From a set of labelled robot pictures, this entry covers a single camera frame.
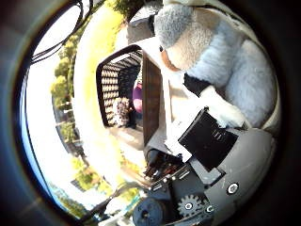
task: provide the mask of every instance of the sky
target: sky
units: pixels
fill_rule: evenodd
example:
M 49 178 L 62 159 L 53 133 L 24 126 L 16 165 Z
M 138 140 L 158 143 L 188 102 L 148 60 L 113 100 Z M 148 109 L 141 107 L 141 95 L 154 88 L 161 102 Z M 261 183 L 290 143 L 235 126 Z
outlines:
M 35 54 L 45 50 L 67 37 L 78 17 L 79 8 L 69 9 L 47 31 Z M 90 195 L 75 188 L 70 181 L 74 171 L 71 155 L 64 149 L 55 129 L 50 86 L 55 80 L 55 66 L 59 61 L 57 54 L 31 66 L 26 89 L 27 119 L 35 155 L 46 180 L 63 188 L 73 199 L 85 206 L 95 202 Z

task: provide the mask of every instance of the purple object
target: purple object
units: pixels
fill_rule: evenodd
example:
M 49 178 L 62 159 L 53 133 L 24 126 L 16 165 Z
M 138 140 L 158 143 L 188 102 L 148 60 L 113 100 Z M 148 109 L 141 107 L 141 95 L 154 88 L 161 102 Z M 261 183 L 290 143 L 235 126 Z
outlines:
M 134 84 L 133 104 L 136 112 L 142 114 L 142 84 L 141 83 Z

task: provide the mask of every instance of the black gear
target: black gear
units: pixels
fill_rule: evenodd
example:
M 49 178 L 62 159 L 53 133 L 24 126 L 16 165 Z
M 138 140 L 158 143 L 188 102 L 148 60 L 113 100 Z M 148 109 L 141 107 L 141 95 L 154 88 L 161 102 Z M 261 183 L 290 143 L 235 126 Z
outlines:
M 185 218 L 192 217 L 204 211 L 204 205 L 202 205 L 201 199 L 194 195 L 186 195 L 181 198 L 181 201 L 178 202 L 178 206 L 179 213 Z

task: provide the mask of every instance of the tree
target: tree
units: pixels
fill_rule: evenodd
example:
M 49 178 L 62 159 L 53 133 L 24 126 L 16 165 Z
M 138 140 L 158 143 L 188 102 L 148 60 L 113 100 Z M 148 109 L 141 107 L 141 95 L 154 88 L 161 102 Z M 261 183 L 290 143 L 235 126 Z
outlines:
M 51 85 L 50 91 L 55 98 L 65 99 L 69 94 L 66 77 L 57 77 L 55 82 Z
M 61 59 L 72 58 L 76 54 L 77 39 L 68 40 L 61 51 L 58 53 Z
M 74 55 L 71 60 L 71 65 L 69 67 L 69 71 L 67 74 L 68 92 L 69 92 L 70 96 L 72 96 L 72 97 L 74 97 L 73 76 L 74 76 L 75 59 L 76 59 L 76 55 Z
M 66 143 L 73 142 L 76 139 L 76 134 L 74 133 L 74 122 L 63 122 L 60 125 L 60 132 Z
M 99 186 L 97 188 L 100 192 L 104 193 L 106 196 L 110 196 L 113 193 L 112 186 L 107 183 L 107 181 L 104 180 L 104 178 L 101 178 L 99 182 Z
M 75 170 L 83 170 L 86 167 L 85 163 L 77 157 L 71 159 L 71 165 Z
M 55 77 L 59 77 L 59 76 L 67 77 L 69 66 L 70 66 L 69 58 L 67 56 L 62 57 L 55 68 Z
M 127 19 L 131 19 L 135 13 L 142 8 L 144 1 L 142 0 L 106 0 L 106 4 L 114 11 L 126 16 Z
M 102 181 L 101 177 L 92 167 L 78 170 L 75 179 L 84 190 L 89 190 Z
M 58 109 L 64 109 L 64 104 L 66 102 L 65 98 L 55 97 L 54 98 L 54 106 Z
M 53 190 L 55 196 L 60 202 L 60 205 L 66 209 L 67 212 L 75 216 L 76 218 L 81 218 L 87 213 L 85 206 L 73 199 L 66 193 L 65 190 L 57 187 L 53 183 L 49 183 L 50 188 Z
M 80 40 L 80 32 L 77 30 L 76 33 L 74 35 L 71 35 L 69 37 L 69 41 L 73 42 L 73 43 L 77 43 Z

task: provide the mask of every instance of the gray plush toy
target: gray plush toy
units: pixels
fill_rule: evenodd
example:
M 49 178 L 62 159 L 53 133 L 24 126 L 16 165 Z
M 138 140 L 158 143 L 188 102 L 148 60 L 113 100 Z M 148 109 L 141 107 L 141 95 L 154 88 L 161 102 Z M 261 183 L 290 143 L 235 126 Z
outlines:
M 213 85 L 252 127 L 269 118 L 277 96 L 270 63 L 255 42 L 219 13 L 169 4 L 155 16 L 154 31 L 171 70 Z

